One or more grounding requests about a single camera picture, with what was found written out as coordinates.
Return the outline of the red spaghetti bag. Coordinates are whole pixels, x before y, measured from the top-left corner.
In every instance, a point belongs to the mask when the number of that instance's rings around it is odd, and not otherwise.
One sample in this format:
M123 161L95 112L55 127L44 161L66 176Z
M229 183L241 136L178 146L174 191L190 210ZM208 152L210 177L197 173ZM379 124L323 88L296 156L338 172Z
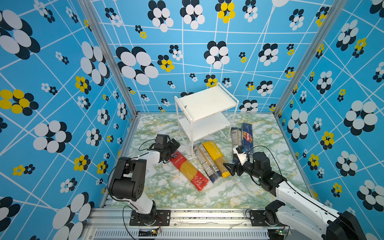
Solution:
M171 162L199 192L208 184L209 180L179 151L171 155Z

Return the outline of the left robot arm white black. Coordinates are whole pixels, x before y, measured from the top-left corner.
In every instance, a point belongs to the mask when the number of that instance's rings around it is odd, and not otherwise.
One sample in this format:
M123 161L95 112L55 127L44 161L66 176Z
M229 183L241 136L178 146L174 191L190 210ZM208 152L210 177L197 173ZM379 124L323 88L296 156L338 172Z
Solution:
M133 208L134 225L154 224L157 207L144 192L147 167L157 163L168 163L180 143L168 135L158 134L155 142L137 157L120 157L108 178L108 193L117 202L128 202Z

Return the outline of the clear blue spaghetti bag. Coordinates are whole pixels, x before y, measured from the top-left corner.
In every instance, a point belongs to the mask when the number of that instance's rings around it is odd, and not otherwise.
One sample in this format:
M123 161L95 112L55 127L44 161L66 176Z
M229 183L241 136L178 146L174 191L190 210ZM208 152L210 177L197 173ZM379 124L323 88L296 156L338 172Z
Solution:
M209 156L208 152L205 150L203 145L199 145L194 147L194 153L196 157L198 158L200 164L202 165L204 171L208 175L210 181L214 183L218 178L218 171L215 171L214 168L211 165L211 157Z

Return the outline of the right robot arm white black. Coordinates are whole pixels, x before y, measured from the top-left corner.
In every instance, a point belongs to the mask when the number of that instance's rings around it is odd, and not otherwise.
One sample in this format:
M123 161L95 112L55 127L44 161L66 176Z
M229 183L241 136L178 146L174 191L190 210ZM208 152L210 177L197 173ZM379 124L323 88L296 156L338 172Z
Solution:
M258 179L259 185L277 197L265 208L265 221L294 228L312 240L364 240L365 233L356 216L348 211L343 213L332 209L295 187L281 174L272 170L270 159L263 152L248 154L234 148L238 161L225 164L232 176L248 174Z

